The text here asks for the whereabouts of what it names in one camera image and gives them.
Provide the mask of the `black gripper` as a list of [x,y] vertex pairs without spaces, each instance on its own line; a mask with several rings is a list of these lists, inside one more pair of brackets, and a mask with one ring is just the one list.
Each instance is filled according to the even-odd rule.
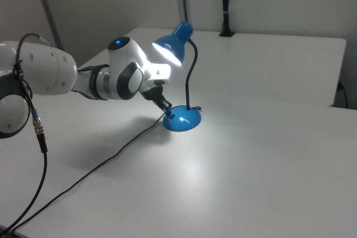
[[172,119],[174,115],[172,114],[172,104],[166,100],[162,95],[163,86],[155,86],[147,91],[141,92],[141,95],[146,99],[153,101],[167,116],[169,119]]

